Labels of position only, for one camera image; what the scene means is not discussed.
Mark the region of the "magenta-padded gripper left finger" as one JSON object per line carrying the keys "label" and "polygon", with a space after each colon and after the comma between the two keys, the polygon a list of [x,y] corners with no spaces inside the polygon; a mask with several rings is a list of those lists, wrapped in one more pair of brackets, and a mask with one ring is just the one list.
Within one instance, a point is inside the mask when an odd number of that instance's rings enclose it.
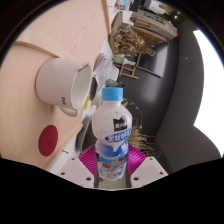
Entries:
{"label": "magenta-padded gripper left finger", "polygon": [[56,174],[84,188],[97,188],[99,174],[95,146],[92,145],[78,157],[67,156],[59,159]]}

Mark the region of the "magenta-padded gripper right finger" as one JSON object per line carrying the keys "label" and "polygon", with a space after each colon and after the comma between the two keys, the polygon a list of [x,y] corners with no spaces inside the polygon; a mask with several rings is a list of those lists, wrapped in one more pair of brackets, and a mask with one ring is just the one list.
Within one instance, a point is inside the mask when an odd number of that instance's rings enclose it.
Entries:
{"label": "magenta-padded gripper right finger", "polygon": [[128,188],[140,188],[167,175],[155,157],[146,157],[133,146],[129,146],[126,177]]}

